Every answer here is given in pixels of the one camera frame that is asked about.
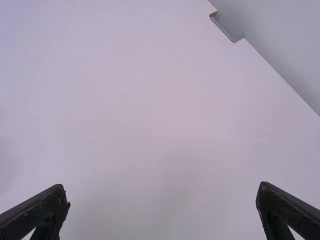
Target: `black textured plastic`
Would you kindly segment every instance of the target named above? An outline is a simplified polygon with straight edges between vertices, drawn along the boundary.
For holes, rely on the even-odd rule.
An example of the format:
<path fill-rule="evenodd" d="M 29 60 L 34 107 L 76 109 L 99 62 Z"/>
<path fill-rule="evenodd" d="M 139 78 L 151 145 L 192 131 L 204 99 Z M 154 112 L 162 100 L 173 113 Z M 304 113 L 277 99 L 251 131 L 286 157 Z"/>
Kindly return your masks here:
<path fill-rule="evenodd" d="M 268 182 L 260 184 L 256 207 L 268 240 L 294 239 L 288 226 L 306 240 L 320 239 L 320 211 Z"/>
<path fill-rule="evenodd" d="M 20 240 L 48 218 L 52 223 L 46 239 L 59 240 L 59 232 L 69 208 L 70 203 L 67 201 L 64 187 L 56 184 L 2 213 L 0 240 Z"/>

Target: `wall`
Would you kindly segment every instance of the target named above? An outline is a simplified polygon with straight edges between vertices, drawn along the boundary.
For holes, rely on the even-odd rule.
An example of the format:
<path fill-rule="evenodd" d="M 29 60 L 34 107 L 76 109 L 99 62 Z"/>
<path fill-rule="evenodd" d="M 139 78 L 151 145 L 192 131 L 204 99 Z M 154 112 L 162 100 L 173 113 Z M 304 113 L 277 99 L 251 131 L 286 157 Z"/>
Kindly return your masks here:
<path fill-rule="evenodd" d="M 62 240 L 262 240 L 320 205 L 320 118 L 207 0 L 0 3 L 0 212 L 61 183 Z"/>
<path fill-rule="evenodd" d="M 209 0 L 229 28 L 249 43 L 320 114 L 317 0 Z"/>

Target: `gray wall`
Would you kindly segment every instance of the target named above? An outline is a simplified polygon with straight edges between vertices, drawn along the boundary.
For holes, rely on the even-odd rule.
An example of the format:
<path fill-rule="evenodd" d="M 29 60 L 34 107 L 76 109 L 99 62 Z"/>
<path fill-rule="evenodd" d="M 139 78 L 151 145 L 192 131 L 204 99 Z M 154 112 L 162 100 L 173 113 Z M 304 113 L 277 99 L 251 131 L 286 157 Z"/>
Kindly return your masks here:
<path fill-rule="evenodd" d="M 317 0 L 209 0 L 320 115 Z"/>

